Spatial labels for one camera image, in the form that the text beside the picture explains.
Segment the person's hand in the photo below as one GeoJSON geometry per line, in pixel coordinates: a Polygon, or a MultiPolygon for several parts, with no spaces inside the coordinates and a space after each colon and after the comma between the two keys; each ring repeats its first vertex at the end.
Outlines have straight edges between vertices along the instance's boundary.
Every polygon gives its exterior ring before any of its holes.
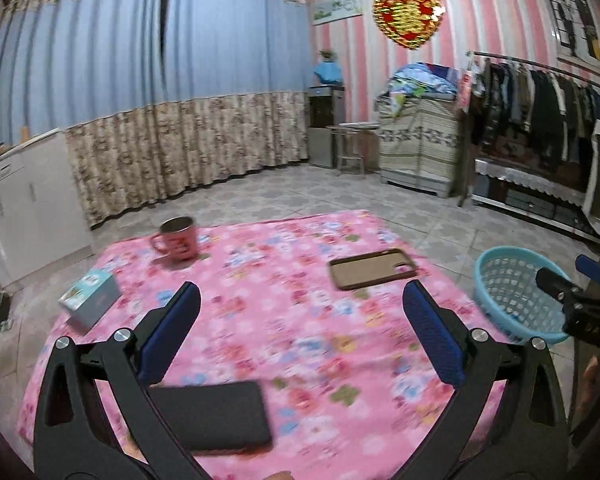
{"type": "Polygon", "coordinates": [[[594,354],[574,384],[573,440],[584,441],[600,426],[600,354],[594,354]]]}

